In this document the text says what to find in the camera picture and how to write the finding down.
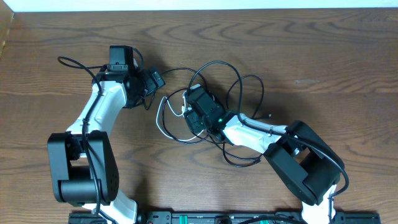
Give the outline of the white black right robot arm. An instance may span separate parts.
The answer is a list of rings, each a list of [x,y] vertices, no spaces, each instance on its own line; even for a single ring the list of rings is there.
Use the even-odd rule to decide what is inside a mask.
[[[202,86],[195,85],[184,97],[184,113],[191,132],[204,130],[222,144],[248,147],[264,157],[285,186],[302,201],[306,223],[331,223],[333,199],[345,165],[319,135],[302,121],[271,125],[237,111],[226,111]]]

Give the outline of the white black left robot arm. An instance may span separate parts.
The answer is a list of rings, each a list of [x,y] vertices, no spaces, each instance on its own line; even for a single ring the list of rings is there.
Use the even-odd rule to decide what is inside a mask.
[[[55,199],[93,214],[92,223],[146,223],[137,202],[119,188],[119,171],[109,141],[122,109],[143,106],[149,110],[158,89],[165,85],[156,68],[145,69],[134,47],[112,45],[109,63],[93,73],[76,60],[59,56],[58,61],[82,69],[92,77],[90,99],[76,121],[47,141]]]

